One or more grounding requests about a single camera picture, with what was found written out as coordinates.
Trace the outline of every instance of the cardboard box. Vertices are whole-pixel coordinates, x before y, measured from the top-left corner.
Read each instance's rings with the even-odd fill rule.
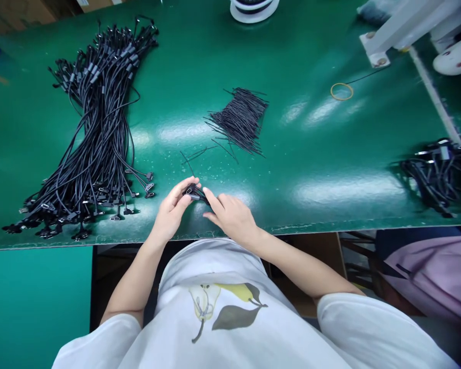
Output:
[[[128,0],[77,0],[84,13],[105,8],[112,5],[126,3]]]
[[[347,277],[338,233],[296,234],[287,236],[287,239],[295,248],[321,260],[342,277]],[[313,299],[302,292],[283,273],[280,273],[279,276],[273,276],[270,264],[267,262],[264,264],[271,280],[294,305],[297,312],[302,317],[316,318],[317,308]]]
[[[0,0],[0,34],[52,23],[79,12],[70,0]]]

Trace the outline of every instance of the purple cloth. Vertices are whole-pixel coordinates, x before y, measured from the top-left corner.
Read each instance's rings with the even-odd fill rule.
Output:
[[[406,279],[383,277],[422,313],[461,325],[461,236],[408,244],[385,262]]]

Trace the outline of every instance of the white machine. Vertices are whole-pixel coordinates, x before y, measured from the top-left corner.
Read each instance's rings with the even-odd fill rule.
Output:
[[[389,19],[377,32],[360,36],[374,68],[389,65],[386,51],[391,47],[406,50],[424,34],[430,33],[431,41],[440,53],[434,61],[435,69],[442,74],[461,74],[461,65],[457,66],[461,63],[461,41],[455,45],[454,40],[461,32],[461,0],[389,0],[384,3],[396,4]]]

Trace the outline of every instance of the pear print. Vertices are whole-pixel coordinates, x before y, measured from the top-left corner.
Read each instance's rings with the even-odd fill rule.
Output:
[[[215,284],[191,286],[190,294],[193,299],[196,317],[201,321],[200,331],[197,336],[191,340],[192,343],[196,343],[203,332],[205,322],[211,319],[214,314],[215,304],[220,295],[220,287]]]
[[[239,297],[244,302],[250,302],[253,305],[267,308],[267,305],[262,305],[260,301],[260,290],[253,286],[251,283],[240,283],[240,284],[220,284],[216,283],[220,288],[232,292],[234,295]]]
[[[251,283],[215,283],[191,286],[189,291],[193,299],[195,315],[201,322],[200,330],[196,337],[191,340],[192,343],[196,343],[200,339],[205,322],[213,317],[215,305],[220,296],[221,289],[225,289],[237,296],[240,300],[250,302],[257,307],[253,310],[248,310],[235,305],[224,306],[220,310],[217,320],[212,325],[212,331],[229,331],[237,328],[249,327],[254,323],[260,309],[268,307],[268,305],[261,303],[260,290]]]

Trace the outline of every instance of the pile of short wires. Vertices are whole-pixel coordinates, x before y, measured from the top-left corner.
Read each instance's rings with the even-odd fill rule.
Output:
[[[140,19],[149,25],[137,33]],[[6,232],[19,233],[44,224],[36,235],[48,239],[61,233],[66,224],[80,224],[72,239],[81,240],[91,232],[83,224],[104,214],[103,209],[117,209],[111,220],[122,220],[121,206],[124,215],[134,213],[127,202],[139,193],[132,189],[130,177],[141,185],[146,198],[154,195],[150,192],[152,173],[133,167],[135,149],[126,110],[140,99],[132,87],[133,79],[140,60],[158,45],[158,30],[153,20],[144,16],[137,16],[135,22],[133,32],[114,25],[103,33],[99,23],[94,45],[78,51],[74,62],[60,59],[56,71],[49,68],[57,80],[53,86],[67,93],[81,119],[58,168],[25,200],[20,210],[24,219],[3,227]],[[138,95],[132,102],[128,102],[130,90]],[[76,146],[79,134],[83,140]]]
[[[445,218],[456,217],[448,208],[461,197],[461,145],[442,138],[415,156],[400,167],[416,182],[423,203]]]
[[[234,97],[221,112],[210,112],[206,122],[215,132],[242,148],[244,151],[262,155],[257,142],[261,132],[260,120],[268,107],[265,101],[255,94],[260,92],[234,88],[229,92]]]

